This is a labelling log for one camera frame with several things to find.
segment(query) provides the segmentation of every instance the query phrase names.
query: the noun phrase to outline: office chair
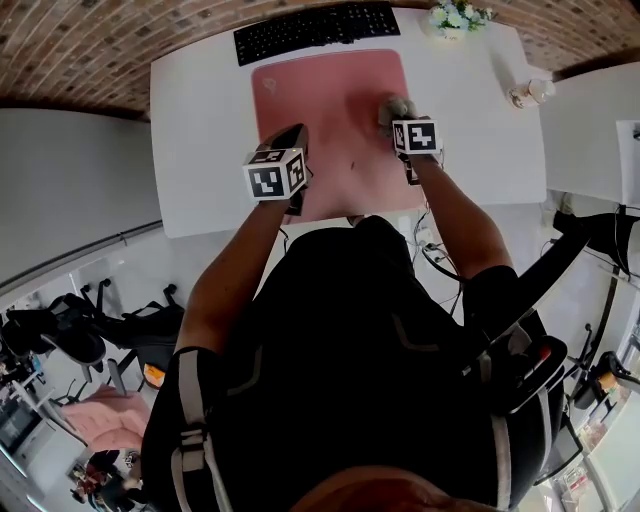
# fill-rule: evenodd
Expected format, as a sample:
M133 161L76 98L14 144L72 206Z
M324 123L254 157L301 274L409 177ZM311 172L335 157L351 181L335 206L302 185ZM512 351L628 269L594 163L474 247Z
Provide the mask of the office chair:
M579 387L576 386L578 388L574 393L576 407L580 410L586 410L594 402L600 404L607 400L608 394L605 387L608 386L604 382L611 383L611 376L615 379L614 382L620 386L640 393L640 380L622 365L615 352L609 351L600 356L598 364L592 366L586 378L579 383ZM614 406L615 404L608 407L608 412L611 412Z
M126 395L122 374L137 358L143 375L143 381L138 390L145 383L154 389L158 389L155 383L147 379L145 366L149 365L162 372L166 372L169 369L169 361L178 340L178 333L184 315L184 308L176 304L173 299L173 294L175 294L177 288L175 285L170 284L163 290L168 303L167 306L161 306L158 302L152 301L146 307L133 313L123 314L123 319L117 319L105 315L102 309L104 288L110 285L111 281L109 279L99 283L98 298L95 306L87 295L87 291L90 288L83 286L82 293L92 308L92 317L88 322L90 332L120 349L129 350L129 353L120 363L116 362L115 359L107 360L113 385L120 394Z
M2 338L17 357L58 349L82 367L87 382L92 381L91 366L103 371L106 347L99 336L87 330L90 312L79 297L69 293L46 309L7 311L7 318Z

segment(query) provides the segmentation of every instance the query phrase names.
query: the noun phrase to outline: cable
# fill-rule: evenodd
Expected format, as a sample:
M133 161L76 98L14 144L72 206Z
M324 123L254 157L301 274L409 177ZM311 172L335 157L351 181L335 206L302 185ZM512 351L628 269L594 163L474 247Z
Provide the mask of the cable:
M411 264L415 268L416 266L416 258L418 257L418 253L420 252L420 244L418 243L418 231L420 230L420 223L424 220L424 218L429 215L431 212L431 208L429 208L429 203L425 203L425 207L427 211L425 211L422 216L416 222L416 225L413 227L413 245L415 249L413 251L413 257L411 258Z
M554 240L553 238L552 238L551 240L547 240L547 241L544 243L544 245L542 246L542 249L540 250L540 256L542 256L542 253L544 252L544 248L545 248L547 245L549 245L549 244L553 244L553 243L555 243L555 242L557 242L557 240ZM592 253L591 251L587 251L586 249L582 249L582 251L581 251L581 252L584 252L585 254L588 254L589 256L593 256L594 258L597 258L597 259L599 259L600 261L605 262L607 265L611 265L612 267L616 267L616 266L617 266L614 262L609 261L609 260L606 260L606 259L604 259L603 257L598 256L597 254Z
M280 233L284 235L284 241L283 241L284 253L287 254L287 243L289 242L289 235L287 235L285 230L282 228L278 228L278 231L280 231Z
M439 272L443 273L445 276L450 277L451 279L455 280L458 282L458 293L456 293L453 297L450 297L446 300L443 300L441 302L438 302L438 305L442 305L445 302L449 302L450 300L455 299L455 302L453 303L453 306L451 307L451 311L449 311L449 314L451 316L453 316L453 313L456 310L456 307L458 306L458 301L460 300L460 295L462 295L462 285L464 282L466 282L466 279L464 279L463 277L460 277L460 272L458 272L458 269L455 265L455 263L453 262L453 260L451 259L451 257L449 256L449 254L447 254L446 251L444 251L443 249L440 249L439 245L442 244L428 244L427 247L423 247L422 248L422 255L427 259L427 261L429 263L431 263L431 265L433 265L433 267L438 270ZM434 261L431 256L429 256L427 248L433 250L433 251L439 251L442 253L442 259L446 259L450 264L451 267L453 268L453 270L455 271L455 274L453 274L452 272L449 272L447 269L443 268L441 265L438 264L438 261Z
M456 266L453 264L453 261L451 260L451 258L449 257L449 255L448 255L446 252L444 252L442 249L440 249L440 248L438 248L438 247L435 247L433 250L436 250L436 251L440 251L440 252L442 252L442 254L443 254L443 255L444 255L444 257L447 259L447 261L448 261L449 263L451 263L451 266L453 267L453 269L455 270L455 272L456 272L456 273L454 274L454 273L452 273L452 272L449 272L446 268L442 268L442 266L441 266L441 265L438 265L438 263L437 263L436 261L434 261L434 260L431 258L431 256L429 256L428 251L427 251L427 248L426 248L426 247L423 247L423 248L422 248L422 255L423 255L425 258L427 258L427 261L428 261L429 263L431 263L431 265L433 266L433 268L435 268L438 272L443 273L445 276L450 277L451 279L453 279L453 280L455 280L455 281L458 281L458 282L464 282L464 281L466 281L466 279L464 279L464 278L460 277L460 273L458 272L458 269L457 269L457 268L456 268Z
M612 261L605 260L604 258L598 256L597 254L593 254L591 251L587 251L586 249L582 249L582 252L584 252L584 253L586 253L586 254L588 254L590 256L593 256L594 258L598 258L600 261L604 261L607 265L611 265L612 267L616 267L617 266Z

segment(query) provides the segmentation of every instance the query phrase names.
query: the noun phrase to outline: black shirt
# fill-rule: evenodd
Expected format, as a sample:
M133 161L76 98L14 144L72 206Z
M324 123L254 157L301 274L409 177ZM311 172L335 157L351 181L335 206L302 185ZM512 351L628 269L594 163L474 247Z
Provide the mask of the black shirt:
M507 267L474 278L465 315L516 278ZM467 331L415 279L406 243L386 221L297 239L224 357L199 356L207 423L234 510L288 510L332 474L364 465L409 470L452 496L496 506L492 418L478 381L451 371L467 343ZM184 420L175 373L172 362L142 453L145 488L160 510L180 510L169 470ZM537 418L536 408L518 414ZM512 505L542 465L539 423L525 423L535 426L524 434L524 463L511 471Z

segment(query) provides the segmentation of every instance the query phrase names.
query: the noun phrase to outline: hand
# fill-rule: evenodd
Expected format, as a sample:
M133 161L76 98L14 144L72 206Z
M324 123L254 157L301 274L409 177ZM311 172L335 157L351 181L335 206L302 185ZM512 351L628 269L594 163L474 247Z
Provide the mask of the hand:
M391 138L393 130L391 123L398 119L418 119L416 106L408 98L402 96L391 96L378 109L378 125L380 134Z

